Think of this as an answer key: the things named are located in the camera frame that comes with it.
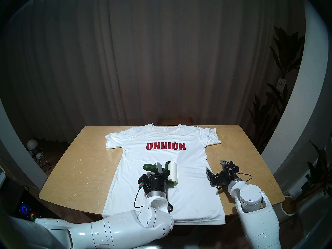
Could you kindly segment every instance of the white lamp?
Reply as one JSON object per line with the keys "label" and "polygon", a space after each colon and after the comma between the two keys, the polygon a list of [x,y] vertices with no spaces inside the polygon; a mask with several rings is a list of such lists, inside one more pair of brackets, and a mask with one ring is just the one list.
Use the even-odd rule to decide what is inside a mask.
{"label": "white lamp", "polygon": [[42,164],[46,164],[47,163],[47,160],[43,157],[43,149],[40,148],[42,151],[41,152],[38,152],[36,147],[38,145],[38,142],[34,139],[30,139],[28,142],[27,142],[27,149],[29,151],[29,154],[31,156],[33,155],[36,155],[36,158],[38,159],[38,162],[37,163],[42,163]]}

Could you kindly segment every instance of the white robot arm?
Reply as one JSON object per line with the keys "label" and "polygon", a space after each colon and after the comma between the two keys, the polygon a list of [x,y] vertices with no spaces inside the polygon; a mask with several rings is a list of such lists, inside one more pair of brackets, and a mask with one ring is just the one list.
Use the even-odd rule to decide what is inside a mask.
{"label": "white robot arm", "polygon": [[121,212],[92,223],[73,224],[61,219],[37,218],[34,222],[11,218],[17,230],[33,248],[132,249],[163,238],[174,225],[169,214],[165,185],[169,170],[160,163],[146,164],[149,176],[138,180],[147,193],[141,211]]}
{"label": "white robot arm", "polygon": [[61,219],[38,218],[35,223],[47,229],[66,248],[132,249],[165,237],[173,229],[174,221],[167,211],[166,195],[154,195],[146,198],[141,211],[121,212],[97,222],[73,224]]}
{"label": "white robot arm", "polygon": [[266,194],[258,186],[247,185],[239,178],[236,175],[239,167],[233,162],[221,161],[221,163],[223,169],[221,173],[214,175],[206,168],[206,174],[211,185],[216,185],[217,189],[227,187],[235,199],[235,207],[250,246],[259,249],[281,249],[279,222]]}

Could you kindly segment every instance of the shirt sleeve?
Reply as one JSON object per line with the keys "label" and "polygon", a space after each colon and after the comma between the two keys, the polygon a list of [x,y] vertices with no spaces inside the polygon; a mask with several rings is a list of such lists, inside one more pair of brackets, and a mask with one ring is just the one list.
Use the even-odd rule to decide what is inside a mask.
{"label": "shirt sleeve", "polygon": [[110,133],[106,137],[106,149],[124,147],[134,134],[135,128],[132,127],[119,133]]}
{"label": "shirt sleeve", "polygon": [[210,129],[210,128],[203,129],[201,127],[197,127],[197,133],[200,140],[205,145],[205,147],[208,145],[221,143],[221,141],[217,136],[217,131],[215,129]]}

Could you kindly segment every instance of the table surface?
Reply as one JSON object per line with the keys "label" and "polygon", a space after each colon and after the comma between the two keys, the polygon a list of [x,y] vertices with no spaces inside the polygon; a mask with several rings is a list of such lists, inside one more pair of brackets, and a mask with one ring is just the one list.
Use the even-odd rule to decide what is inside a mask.
{"label": "table surface", "polygon": [[[283,201],[271,171],[240,126],[200,127],[216,128],[222,142],[205,149],[213,173],[221,171],[220,160],[233,161],[240,172],[253,176],[248,184],[259,186],[272,204]],[[129,128],[131,126],[84,127],[53,169],[39,198],[83,212],[102,214],[123,150],[106,150],[105,136]],[[219,196],[226,215],[237,213],[229,193],[221,189]]]}

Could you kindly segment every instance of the potted plant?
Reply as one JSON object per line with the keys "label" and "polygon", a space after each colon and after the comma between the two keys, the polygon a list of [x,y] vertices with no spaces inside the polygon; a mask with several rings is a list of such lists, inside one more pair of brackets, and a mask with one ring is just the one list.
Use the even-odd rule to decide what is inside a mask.
{"label": "potted plant", "polygon": [[281,70],[282,77],[279,78],[278,89],[267,84],[272,93],[266,92],[266,104],[260,104],[259,98],[255,95],[254,110],[249,110],[251,118],[255,125],[255,133],[250,137],[251,142],[257,151],[262,154],[264,148],[269,142],[274,130],[276,129],[281,116],[288,102],[288,89],[286,84],[286,75],[293,69],[299,70],[301,64],[305,36],[298,38],[298,32],[288,36],[280,27],[274,27],[278,39],[273,38],[279,51],[279,56],[270,46],[276,65]]}
{"label": "potted plant", "polygon": [[324,148],[319,149],[310,140],[309,142],[318,153],[317,164],[314,166],[311,162],[308,162],[310,174],[305,176],[308,181],[301,187],[302,193],[298,198],[293,200],[291,196],[285,196],[285,200],[283,202],[273,206],[280,223],[294,215],[297,203],[306,199],[310,195],[318,191],[323,191],[324,195],[328,194],[330,197],[332,196],[332,188],[327,186],[327,184],[332,183],[332,164],[327,167]]}

